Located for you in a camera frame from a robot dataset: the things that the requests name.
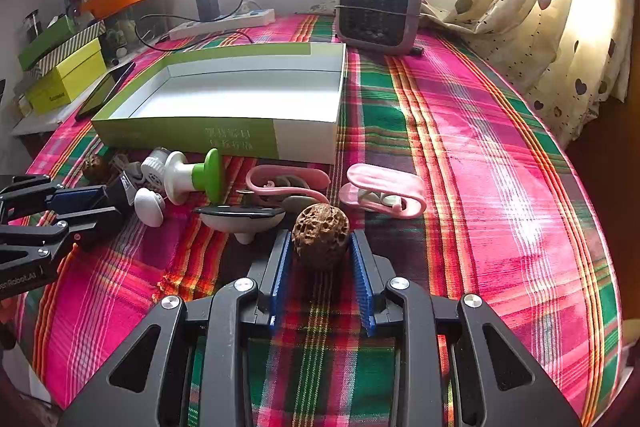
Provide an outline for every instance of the black clamp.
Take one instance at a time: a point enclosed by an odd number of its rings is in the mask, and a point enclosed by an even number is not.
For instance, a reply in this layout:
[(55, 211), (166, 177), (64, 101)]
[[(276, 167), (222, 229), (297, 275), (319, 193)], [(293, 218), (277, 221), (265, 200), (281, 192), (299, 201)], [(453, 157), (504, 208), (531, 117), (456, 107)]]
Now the black clamp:
[[(291, 263), (290, 233), (278, 234), (267, 262), (215, 296), (162, 299), (85, 385), (60, 427), (187, 425), (197, 339), (206, 336), (201, 427), (253, 425), (247, 339), (277, 324)], [(574, 410), (527, 349), (477, 295), (431, 296), (351, 235), (363, 325), (396, 342), (392, 427), (442, 426), (437, 335), (449, 346), (457, 427), (579, 427)]]
[[(14, 176), (0, 191), (0, 299), (55, 281), (74, 243), (90, 250), (118, 232), (130, 212), (127, 182), (64, 188), (44, 175)], [(56, 213), (51, 225), (8, 224), (47, 210)]]

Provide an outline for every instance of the beige curtain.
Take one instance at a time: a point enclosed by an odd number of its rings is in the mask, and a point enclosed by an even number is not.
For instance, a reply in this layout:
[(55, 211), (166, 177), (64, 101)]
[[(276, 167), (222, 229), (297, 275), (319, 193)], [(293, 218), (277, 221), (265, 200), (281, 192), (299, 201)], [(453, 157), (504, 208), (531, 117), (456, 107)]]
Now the beige curtain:
[(422, 5), (520, 92), (562, 146), (628, 83), (634, 0), (457, 0)]

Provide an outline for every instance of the yellow box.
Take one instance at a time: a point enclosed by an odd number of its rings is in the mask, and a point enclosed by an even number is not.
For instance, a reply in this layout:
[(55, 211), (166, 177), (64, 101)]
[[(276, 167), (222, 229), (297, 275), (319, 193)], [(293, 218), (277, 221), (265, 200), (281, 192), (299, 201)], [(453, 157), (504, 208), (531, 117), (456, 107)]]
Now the yellow box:
[(76, 99), (107, 67), (94, 39), (69, 55), (25, 93), (38, 114), (49, 112)]

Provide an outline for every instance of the wooden floor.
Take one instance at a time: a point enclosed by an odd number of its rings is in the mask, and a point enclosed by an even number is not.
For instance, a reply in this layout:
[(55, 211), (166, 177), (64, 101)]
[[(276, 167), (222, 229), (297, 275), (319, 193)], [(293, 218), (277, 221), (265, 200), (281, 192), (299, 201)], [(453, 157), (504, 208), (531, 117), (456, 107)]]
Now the wooden floor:
[(618, 277), (623, 318), (640, 318), (640, 16), (625, 103), (610, 98), (567, 149), (595, 207)]

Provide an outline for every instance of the triangular cutout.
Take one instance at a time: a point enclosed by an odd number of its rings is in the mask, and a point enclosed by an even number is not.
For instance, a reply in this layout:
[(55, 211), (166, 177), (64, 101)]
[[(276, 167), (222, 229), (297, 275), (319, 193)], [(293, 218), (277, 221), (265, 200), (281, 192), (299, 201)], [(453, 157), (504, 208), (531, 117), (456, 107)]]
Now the triangular cutout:
[(508, 391), (531, 383), (533, 377), (529, 369), (511, 350), (511, 347), (504, 341), (500, 333), (491, 324), (485, 324), (482, 327), (482, 331), (484, 332), (486, 345), (489, 348), (489, 356), (494, 366), (498, 389)]
[(142, 393), (159, 337), (160, 326), (149, 327), (113, 370), (109, 383), (134, 393)]

